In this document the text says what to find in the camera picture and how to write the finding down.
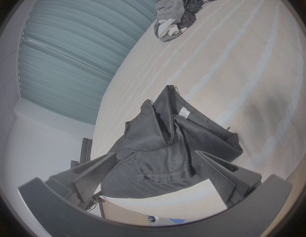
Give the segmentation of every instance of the bed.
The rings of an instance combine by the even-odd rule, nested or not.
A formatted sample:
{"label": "bed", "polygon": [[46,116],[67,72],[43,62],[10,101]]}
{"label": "bed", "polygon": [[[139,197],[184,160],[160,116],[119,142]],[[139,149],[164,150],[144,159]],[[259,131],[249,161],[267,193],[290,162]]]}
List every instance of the bed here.
{"label": "bed", "polygon": [[[163,43],[153,25],[130,51],[106,90],[91,159],[104,155],[125,122],[165,85],[204,115],[237,132],[244,150],[234,164],[264,181],[286,179],[306,151],[306,39],[280,0],[218,0]],[[164,196],[104,199],[128,210],[186,222],[226,209],[211,182]]]}

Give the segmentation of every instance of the white tag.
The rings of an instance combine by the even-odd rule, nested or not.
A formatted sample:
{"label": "white tag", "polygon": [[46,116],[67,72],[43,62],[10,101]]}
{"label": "white tag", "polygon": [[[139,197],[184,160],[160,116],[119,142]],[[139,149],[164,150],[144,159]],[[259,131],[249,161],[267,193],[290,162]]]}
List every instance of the white tag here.
{"label": "white tag", "polygon": [[183,107],[179,112],[179,116],[182,116],[183,118],[186,118],[186,119],[189,114],[190,114],[190,111],[188,111],[185,107]]}

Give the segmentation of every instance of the blue circle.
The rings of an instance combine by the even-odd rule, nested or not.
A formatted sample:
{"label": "blue circle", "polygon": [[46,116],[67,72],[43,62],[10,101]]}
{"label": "blue circle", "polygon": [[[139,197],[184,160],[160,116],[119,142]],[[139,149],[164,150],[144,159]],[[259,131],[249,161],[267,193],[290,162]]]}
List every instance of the blue circle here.
{"label": "blue circle", "polygon": [[185,221],[184,219],[169,219],[169,220],[177,224],[183,223]]}

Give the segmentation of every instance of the curtain pleat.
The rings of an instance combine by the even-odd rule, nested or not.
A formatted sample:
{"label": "curtain pleat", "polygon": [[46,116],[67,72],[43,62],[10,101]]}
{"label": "curtain pleat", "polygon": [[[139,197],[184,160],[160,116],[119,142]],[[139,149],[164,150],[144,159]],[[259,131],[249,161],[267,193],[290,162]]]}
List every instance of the curtain pleat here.
{"label": "curtain pleat", "polygon": [[21,96],[95,124],[129,51],[156,19],[157,0],[38,0],[19,51]]}

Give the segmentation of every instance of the black garment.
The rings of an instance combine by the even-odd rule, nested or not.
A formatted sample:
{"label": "black garment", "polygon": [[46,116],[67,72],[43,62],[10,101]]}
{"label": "black garment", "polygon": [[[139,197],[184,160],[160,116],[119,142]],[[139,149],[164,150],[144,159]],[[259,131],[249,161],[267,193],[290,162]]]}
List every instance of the black garment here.
{"label": "black garment", "polygon": [[116,152],[117,163],[101,183],[102,195],[149,198],[191,187],[209,178],[192,152],[231,162],[243,152],[238,142],[237,134],[211,121],[167,85],[153,105],[144,101],[109,150]]}
{"label": "black garment", "polygon": [[202,9],[204,2],[202,0],[182,0],[184,2],[185,12],[178,23],[178,29],[191,26],[195,20],[195,14]]}

